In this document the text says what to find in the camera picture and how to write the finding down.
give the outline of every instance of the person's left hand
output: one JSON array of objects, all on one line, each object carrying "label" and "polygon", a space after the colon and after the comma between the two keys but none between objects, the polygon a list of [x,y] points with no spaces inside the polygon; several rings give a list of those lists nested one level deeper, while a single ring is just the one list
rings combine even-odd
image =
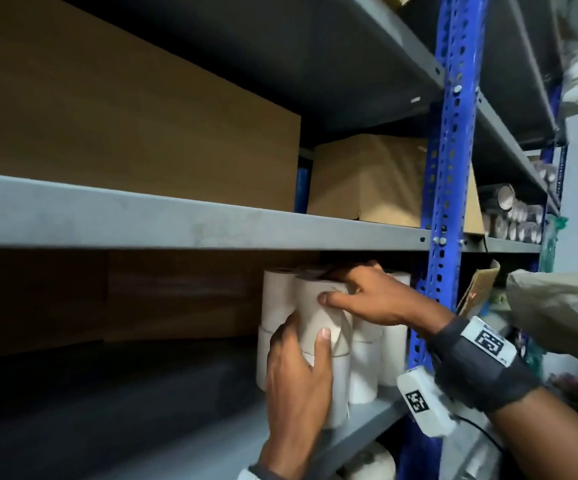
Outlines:
[{"label": "person's left hand", "polygon": [[313,367],[302,356],[294,312],[271,337],[267,359],[269,439],[258,463],[286,480],[307,469],[331,405],[331,330],[318,332]]}]

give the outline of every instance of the hand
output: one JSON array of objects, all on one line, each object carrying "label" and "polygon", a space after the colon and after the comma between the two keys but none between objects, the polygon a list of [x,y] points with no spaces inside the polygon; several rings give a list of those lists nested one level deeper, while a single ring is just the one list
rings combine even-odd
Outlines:
[{"label": "hand", "polygon": [[267,359],[269,439],[259,464],[286,480],[300,480],[331,405],[331,330],[318,332],[313,368],[302,356],[294,312],[271,337]]},{"label": "hand", "polygon": [[320,304],[342,308],[367,322],[405,324],[428,337],[453,320],[451,310],[392,278],[378,263],[334,271],[329,275],[348,283],[356,293],[322,293],[318,297]]}]

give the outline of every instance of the qr code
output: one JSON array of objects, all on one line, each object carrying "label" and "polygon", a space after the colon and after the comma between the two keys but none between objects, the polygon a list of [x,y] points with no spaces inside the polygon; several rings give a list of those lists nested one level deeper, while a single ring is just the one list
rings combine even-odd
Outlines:
[{"label": "qr code", "polygon": [[413,412],[421,413],[422,411],[429,411],[429,406],[419,390],[408,392],[405,394],[405,397],[411,409],[413,409]]},{"label": "qr code", "polygon": [[476,337],[476,343],[496,357],[505,345],[505,343],[495,333],[487,330],[482,330],[478,334]]}]

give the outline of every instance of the white electronic device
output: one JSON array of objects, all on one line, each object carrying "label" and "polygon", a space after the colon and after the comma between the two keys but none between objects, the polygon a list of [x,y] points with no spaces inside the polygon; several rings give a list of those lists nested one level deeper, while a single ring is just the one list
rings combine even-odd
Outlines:
[{"label": "white electronic device", "polygon": [[424,366],[406,371],[397,382],[413,419],[425,435],[441,438],[451,434],[457,426],[453,419],[455,407]]}]

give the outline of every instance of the white sticker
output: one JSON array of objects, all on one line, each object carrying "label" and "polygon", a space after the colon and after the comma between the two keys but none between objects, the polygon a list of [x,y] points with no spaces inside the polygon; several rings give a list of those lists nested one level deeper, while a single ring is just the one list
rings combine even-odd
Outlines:
[{"label": "white sticker", "polygon": [[514,345],[502,338],[498,332],[478,317],[470,320],[461,336],[484,350],[505,367],[509,367],[516,358],[517,350]]}]

